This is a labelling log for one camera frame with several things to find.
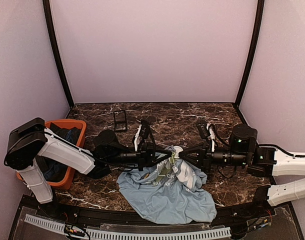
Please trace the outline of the light blue printed t-shirt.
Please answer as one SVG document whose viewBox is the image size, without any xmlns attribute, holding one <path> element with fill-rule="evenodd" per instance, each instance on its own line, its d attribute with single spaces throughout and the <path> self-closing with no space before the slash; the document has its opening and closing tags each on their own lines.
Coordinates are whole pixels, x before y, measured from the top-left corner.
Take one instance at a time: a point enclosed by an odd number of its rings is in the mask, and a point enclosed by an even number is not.
<svg viewBox="0 0 305 240">
<path fill-rule="evenodd" d="M 145 220 L 156 224 L 183 225 L 212 222 L 217 210 L 212 195 L 203 189 L 208 176 L 196 166 L 173 158 L 171 169 L 145 167 L 123 172 L 119 191 Z"/>
</svg>

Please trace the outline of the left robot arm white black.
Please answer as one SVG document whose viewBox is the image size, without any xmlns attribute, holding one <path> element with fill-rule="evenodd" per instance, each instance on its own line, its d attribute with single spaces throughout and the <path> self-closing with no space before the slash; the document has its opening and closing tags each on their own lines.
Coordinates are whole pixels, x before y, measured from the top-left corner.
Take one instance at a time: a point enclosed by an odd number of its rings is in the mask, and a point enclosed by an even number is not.
<svg viewBox="0 0 305 240">
<path fill-rule="evenodd" d="M 10 132 L 4 165 L 21 175 L 46 213 L 52 218 L 59 218 L 63 214 L 63 206 L 54 200 L 53 190 L 36 157 L 52 159 L 98 179 L 106 166 L 142 171 L 173 155 L 172 151 L 156 145 L 150 125 L 144 120 L 134 136 L 133 147 L 120 144 L 115 132 L 109 129 L 100 132 L 93 143 L 93 151 L 74 145 L 55 134 L 46 127 L 42 118 L 37 117 Z"/>
</svg>

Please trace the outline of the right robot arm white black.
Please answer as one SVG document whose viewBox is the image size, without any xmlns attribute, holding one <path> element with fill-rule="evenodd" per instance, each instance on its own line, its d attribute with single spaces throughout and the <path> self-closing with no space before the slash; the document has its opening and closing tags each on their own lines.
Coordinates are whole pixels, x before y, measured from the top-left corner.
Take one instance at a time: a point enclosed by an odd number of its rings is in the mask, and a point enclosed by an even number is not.
<svg viewBox="0 0 305 240">
<path fill-rule="evenodd" d="M 258 144 L 258 131 L 246 124 L 232 128 L 225 147 L 216 147 L 220 140 L 214 125 L 199 122 L 197 129 L 202 142 L 180 151 L 178 156 L 209 172 L 212 165 L 246 168 L 246 173 L 259 178 L 301 176 L 292 182 L 258 187 L 247 212 L 258 217 L 267 209 L 305 198 L 305 153 L 288 152 L 275 144 Z"/>
</svg>

